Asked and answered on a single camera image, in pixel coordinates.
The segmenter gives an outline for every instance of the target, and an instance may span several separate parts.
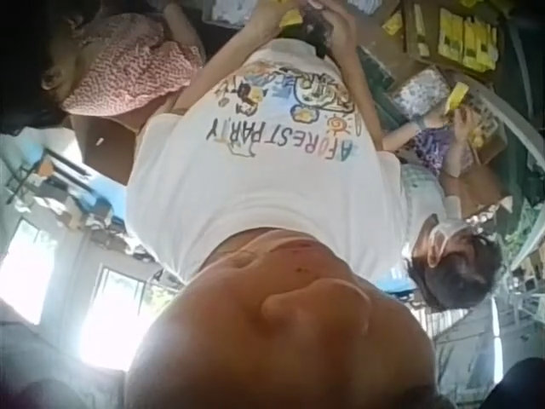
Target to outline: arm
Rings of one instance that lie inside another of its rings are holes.
[[[384,137],[384,150],[387,152],[398,151],[408,141],[417,136],[420,131],[420,126],[414,122],[409,122],[400,128],[397,128]]]
[[[261,39],[247,35],[245,30],[237,33],[180,94],[172,113],[185,113],[222,79],[239,69],[262,45]]]
[[[341,58],[337,58],[337,63],[341,69],[344,83],[348,87],[348,91],[367,126],[376,150],[383,150],[384,132],[356,49],[354,48],[352,52],[346,53]]]
[[[278,35],[280,21],[296,6],[295,1],[257,2],[248,24],[204,66],[178,97],[172,112],[185,113],[222,79],[239,69],[256,50]]]
[[[423,130],[439,129],[447,125],[445,103],[438,104],[425,117],[413,120],[384,137],[384,150],[396,152]]]
[[[181,46],[197,47],[201,58],[204,59],[205,53],[201,39],[181,6],[174,1],[170,1],[163,9],[163,16],[174,41]]]
[[[445,196],[460,196],[460,174],[462,173],[462,156],[465,144],[453,141],[443,162],[439,175],[439,183],[445,190]]]
[[[462,158],[469,135],[477,127],[475,113],[466,107],[454,112],[454,139],[443,162],[439,183],[446,196],[460,196],[459,177],[462,173]]]

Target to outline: ear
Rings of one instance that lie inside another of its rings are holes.
[[[436,240],[433,243],[430,243],[430,245],[427,248],[427,265],[431,268],[436,268],[439,265],[439,262],[441,261],[441,256],[439,252],[441,251],[441,247],[443,247],[443,242],[445,241],[445,236],[443,234],[439,234],[436,238]]]
[[[54,66],[52,68],[49,68],[42,75],[42,88],[46,91],[55,89],[62,83],[62,79],[63,72],[59,67]]]

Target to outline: window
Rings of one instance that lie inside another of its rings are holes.
[[[128,370],[147,328],[175,295],[103,268],[83,326],[82,359],[94,366]]]
[[[57,242],[21,219],[0,267],[0,297],[23,318],[40,323]]]

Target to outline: paper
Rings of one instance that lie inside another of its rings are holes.
[[[212,20],[244,26],[256,4],[257,0],[216,0],[212,8]]]

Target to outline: white t-shirt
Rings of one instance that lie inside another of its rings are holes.
[[[185,282],[221,242],[254,228],[311,234],[370,279],[399,259],[400,195],[399,161],[376,152],[336,66],[283,39],[184,117],[150,121],[127,223]]]
[[[461,217],[460,199],[457,196],[445,197],[445,192],[437,177],[416,164],[401,166],[401,185],[406,200],[407,241],[403,248],[404,258],[411,258],[422,226],[427,219],[436,215],[440,222],[447,218]]]

